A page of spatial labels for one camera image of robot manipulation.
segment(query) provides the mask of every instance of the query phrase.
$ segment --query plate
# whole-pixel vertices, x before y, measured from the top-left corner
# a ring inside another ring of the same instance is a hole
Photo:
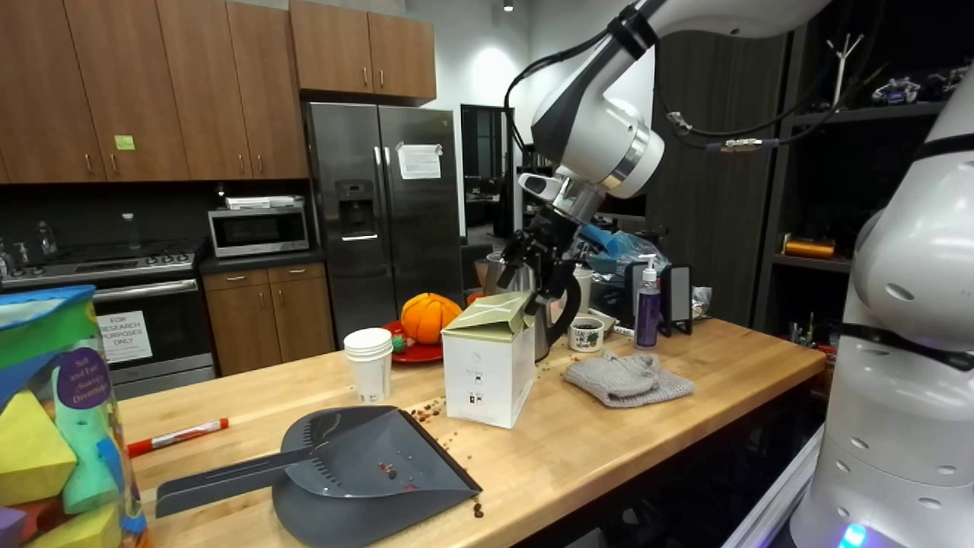
[[[393,334],[403,334],[399,319],[387,324]],[[430,362],[445,362],[445,348],[442,345],[412,345],[402,352],[393,352],[393,365],[430,365]]]

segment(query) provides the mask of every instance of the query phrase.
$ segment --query refrigerator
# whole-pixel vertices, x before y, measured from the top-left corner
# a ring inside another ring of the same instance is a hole
[[[462,299],[453,112],[306,101],[336,340],[415,293]]]

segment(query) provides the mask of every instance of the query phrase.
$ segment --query backsplash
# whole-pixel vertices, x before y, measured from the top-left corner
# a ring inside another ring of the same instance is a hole
[[[0,237],[36,247],[36,222],[47,222],[59,247],[122,240],[122,212],[134,212],[138,237],[177,247],[206,240],[206,210],[226,195],[287,195],[306,184],[100,184],[100,185],[0,185]]]

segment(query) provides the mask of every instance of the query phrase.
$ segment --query butcher block counter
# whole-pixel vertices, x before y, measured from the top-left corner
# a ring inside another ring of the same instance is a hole
[[[633,345],[612,334],[605,349],[625,352]],[[580,352],[555,340],[549,357],[539,362],[536,387],[513,429],[445,416],[442,365],[399,365],[393,404],[409,412],[484,492],[476,501],[453,505],[382,544],[513,544],[825,368],[825,357],[816,349],[721,319],[696,324],[694,334],[661,337],[654,352],[665,372],[694,381],[696,392],[608,412],[564,381],[564,368]],[[122,403],[124,437],[153,437],[214,416],[232,420],[226,432],[129,460],[153,544],[299,544],[280,527],[271,489],[153,517],[156,487],[276,453],[284,432],[299,416],[344,404],[355,403],[341,352]]]

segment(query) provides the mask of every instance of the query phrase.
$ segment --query dustpan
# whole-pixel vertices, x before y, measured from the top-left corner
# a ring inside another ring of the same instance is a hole
[[[158,487],[158,513],[271,487],[280,523],[304,544],[371,544],[479,487],[399,408],[306,414],[273,456]]]

